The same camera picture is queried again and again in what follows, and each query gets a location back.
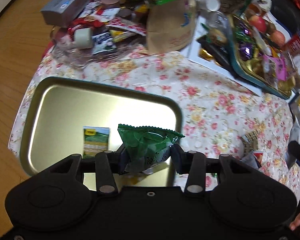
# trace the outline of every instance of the gray box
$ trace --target gray box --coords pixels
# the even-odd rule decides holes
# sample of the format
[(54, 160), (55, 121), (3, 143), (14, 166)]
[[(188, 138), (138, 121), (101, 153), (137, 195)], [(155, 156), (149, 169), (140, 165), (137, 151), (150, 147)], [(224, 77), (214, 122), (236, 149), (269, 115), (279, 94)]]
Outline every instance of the gray box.
[(90, 0), (50, 0), (42, 9), (48, 25), (68, 27)]

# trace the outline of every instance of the green snack bag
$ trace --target green snack bag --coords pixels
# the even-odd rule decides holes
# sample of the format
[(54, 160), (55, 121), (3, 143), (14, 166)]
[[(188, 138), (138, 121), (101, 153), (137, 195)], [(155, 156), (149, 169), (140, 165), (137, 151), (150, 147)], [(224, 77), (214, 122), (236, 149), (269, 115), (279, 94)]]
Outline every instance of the green snack bag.
[(125, 124), (118, 125), (118, 132), (130, 157), (127, 172), (145, 171), (166, 161), (170, 157), (170, 146), (185, 137), (168, 129)]

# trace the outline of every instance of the table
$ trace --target table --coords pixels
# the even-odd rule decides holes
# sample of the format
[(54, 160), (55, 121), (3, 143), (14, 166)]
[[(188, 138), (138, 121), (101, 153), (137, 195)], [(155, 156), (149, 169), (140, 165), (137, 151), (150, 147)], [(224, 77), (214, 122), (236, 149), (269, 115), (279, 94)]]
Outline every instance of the table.
[[(139, 45), (117, 62), (89, 63), (75, 69), (56, 61), (50, 49), (42, 59), (18, 110), (9, 149), (19, 157), (22, 131), (31, 98), (39, 82), (49, 76), (100, 82), (169, 97), (183, 112), (181, 140), (185, 151), (196, 150), (209, 158), (229, 153), (240, 158), (240, 136), (260, 129), (259, 150), (263, 151), (260, 171), (290, 188), (300, 198), (300, 168), (290, 171), (283, 158), (287, 150), (292, 117), (288, 104), (274, 95), (255, 96), (238, 83), (190, 62), (179, 52), (148, 56)], [(175, 185), (184, 188), (187, 175), (177, 176)], [(207, 190), (217, 185), (206, 176)]]

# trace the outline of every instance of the apple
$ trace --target apple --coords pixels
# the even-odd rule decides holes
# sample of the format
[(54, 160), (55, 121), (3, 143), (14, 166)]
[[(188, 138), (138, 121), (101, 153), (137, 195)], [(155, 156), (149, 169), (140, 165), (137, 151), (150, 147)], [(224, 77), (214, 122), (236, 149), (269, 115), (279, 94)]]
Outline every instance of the apple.
[(273, 33), (270, 35), (271, 41), (275, 42), (278, 44), (279, 47), (283, 46), (286, 42), (286, 38), (282, 34), (282, 32), (275, 30)]
[(266, 21), (258, 15), (251, 16), (249, 19), (249, 23), (251, 26), (255, 26), (257, 30), (262, 33), (265, 33), (267, 30)]

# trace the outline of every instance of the purple candy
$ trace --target purple candy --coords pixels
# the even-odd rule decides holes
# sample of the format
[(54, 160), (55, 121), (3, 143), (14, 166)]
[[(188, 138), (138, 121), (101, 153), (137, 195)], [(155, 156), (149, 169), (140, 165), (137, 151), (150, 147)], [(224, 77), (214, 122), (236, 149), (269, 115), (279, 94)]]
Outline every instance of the purple candy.
[(239, 44), (239, 53), (243, 61), (252, 59), (253, 57), (253, 45), (251, 43)]
[(240, 28), (242, 29), (242, 32), (245, 35), (250, 35), (251, 34), (249, 29), (242, 22), (239, 23), (239, 26), (240, 26)]

